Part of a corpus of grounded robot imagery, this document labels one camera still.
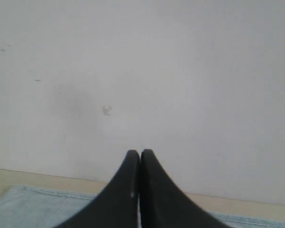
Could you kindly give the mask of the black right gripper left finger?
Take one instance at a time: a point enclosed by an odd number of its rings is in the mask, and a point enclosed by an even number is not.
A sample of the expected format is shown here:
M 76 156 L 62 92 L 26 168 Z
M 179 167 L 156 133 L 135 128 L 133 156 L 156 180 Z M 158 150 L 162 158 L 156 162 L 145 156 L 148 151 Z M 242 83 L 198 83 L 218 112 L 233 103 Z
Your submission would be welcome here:
M 58 228 L 137 228 L 140 156 L 129 150 L 110 182 Z

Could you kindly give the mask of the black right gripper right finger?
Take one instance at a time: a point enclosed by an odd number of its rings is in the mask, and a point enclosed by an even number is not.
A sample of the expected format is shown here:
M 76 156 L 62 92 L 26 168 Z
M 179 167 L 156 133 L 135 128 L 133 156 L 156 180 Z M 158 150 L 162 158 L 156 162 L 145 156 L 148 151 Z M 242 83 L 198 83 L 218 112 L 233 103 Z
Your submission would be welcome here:
M 143 228 L 229 227 L 190 200 L 150 149 L 141 154 L 139 194 Z

